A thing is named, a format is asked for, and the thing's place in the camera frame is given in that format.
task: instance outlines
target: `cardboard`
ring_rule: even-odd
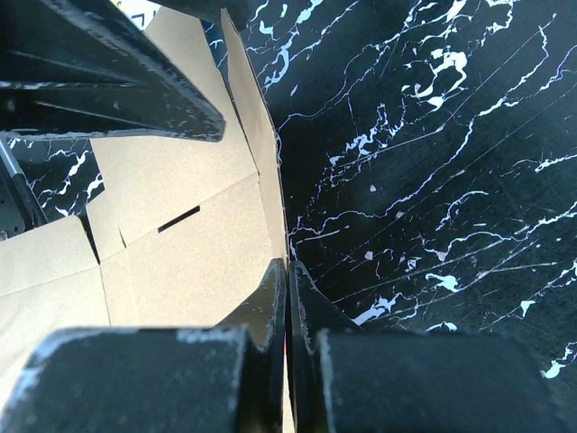
[[[198,19],[161,8],[145,33],[223,113],[224,139],[94,140],[105,182],[87,206],[97,257],[73,216],[0,243],[0,406],[56,328],[211,327],[257,288],[271,259],[286,260],[273,128],[223,20],[233,97]]]

